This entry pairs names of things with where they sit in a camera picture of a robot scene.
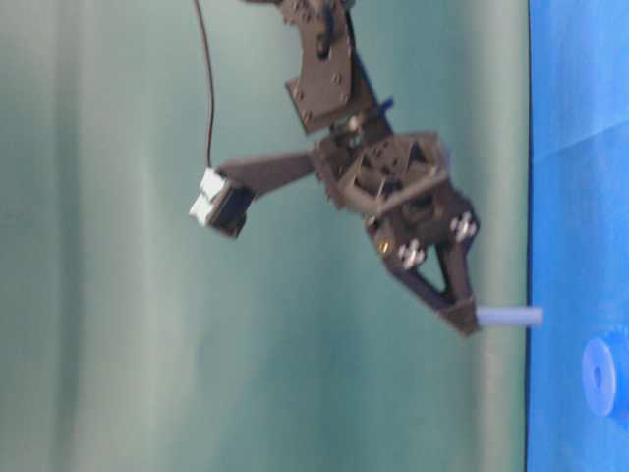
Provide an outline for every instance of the blue surface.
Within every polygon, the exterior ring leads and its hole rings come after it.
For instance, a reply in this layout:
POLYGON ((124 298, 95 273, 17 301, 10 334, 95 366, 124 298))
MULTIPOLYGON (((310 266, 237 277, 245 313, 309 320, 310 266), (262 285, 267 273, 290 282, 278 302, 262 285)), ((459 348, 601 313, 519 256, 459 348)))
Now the blue surface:
POLYGON ((629 324, 629 2, 531 2, 529 471, 619 471, 629 433, 591 411, 588 341, 629 324))

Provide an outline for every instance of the black wire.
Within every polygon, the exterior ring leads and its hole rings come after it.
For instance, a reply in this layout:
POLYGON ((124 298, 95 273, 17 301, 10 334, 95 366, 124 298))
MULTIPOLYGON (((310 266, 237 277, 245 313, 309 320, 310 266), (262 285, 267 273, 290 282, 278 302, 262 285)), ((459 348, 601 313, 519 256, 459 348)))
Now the black wire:
POLYGON ((203 41, 203 52, 205 55, 205 69, 207 71, 207 86, 209 88, 209 109, 208 113, 208 125, 207 125, 207 145, 205 149, 207 158, 207 167, 211 168, 211 149, 212 149, 212 134, 214 132, 214 77, 212 75, 212 63, 209 56, 209 40, 207 39, 207 30, 205 28, 205 20, 203 19, 203 11, 200 7, 199 0, 195 0, 195 9, 197 10, 197 18, 199 20, 200 36, 203 41))

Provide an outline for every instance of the green backdrop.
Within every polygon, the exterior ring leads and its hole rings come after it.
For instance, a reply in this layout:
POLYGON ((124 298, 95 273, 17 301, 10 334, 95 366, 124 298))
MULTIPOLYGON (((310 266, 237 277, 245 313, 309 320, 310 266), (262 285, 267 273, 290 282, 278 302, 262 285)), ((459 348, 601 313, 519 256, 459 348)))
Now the green backdrop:
MULTIPOLYGON (((464 340, 315 179, 237 243, 187 217, 206 91, 191 2, 0 1, 0 470, 520 471, 524 332, 464 340)), ((308 148, 272 7, 205 0, 214 156, 308 148)), ((483 220, 482 304, 525 301, 527 2, 361 0, 399 132, 483 220)))

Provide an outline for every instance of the robotic arm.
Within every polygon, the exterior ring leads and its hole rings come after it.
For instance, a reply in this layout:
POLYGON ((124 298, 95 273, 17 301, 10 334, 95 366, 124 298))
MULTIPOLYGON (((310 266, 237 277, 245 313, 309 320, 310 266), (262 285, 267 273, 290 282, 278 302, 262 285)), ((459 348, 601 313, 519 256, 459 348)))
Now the robotic arm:
POLYGON ((437 133, 395 134, 356 51, 347 0, 246 0, 270 3, 300 31, 303 61, 286 83, 307 134, 328 128, 314 149, 235 159, 208 168, 191 215, 238 237, 252 202, 315 173, 340 209, 357 213, 387 270, 461 333, 479 328, 467 253, 480 224, 451 183, 437 133), (421 272, 436 249, 445 288, 421 272))

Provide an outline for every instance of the blue foam cylinder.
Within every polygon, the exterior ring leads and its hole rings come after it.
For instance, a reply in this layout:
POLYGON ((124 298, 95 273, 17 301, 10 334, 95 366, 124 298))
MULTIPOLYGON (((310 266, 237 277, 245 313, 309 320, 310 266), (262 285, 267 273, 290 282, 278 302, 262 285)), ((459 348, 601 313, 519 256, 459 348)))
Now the blue foam cylinder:
POLYGON ((542 322, 542 310, 533 307, 479 307, 477 318, 483 327, 533 326, 542 322))
POLYGON ((629 343, 612 332, 591 339, 583 351, 583 391, 593 413, 625 421, 629 415, 629 343))

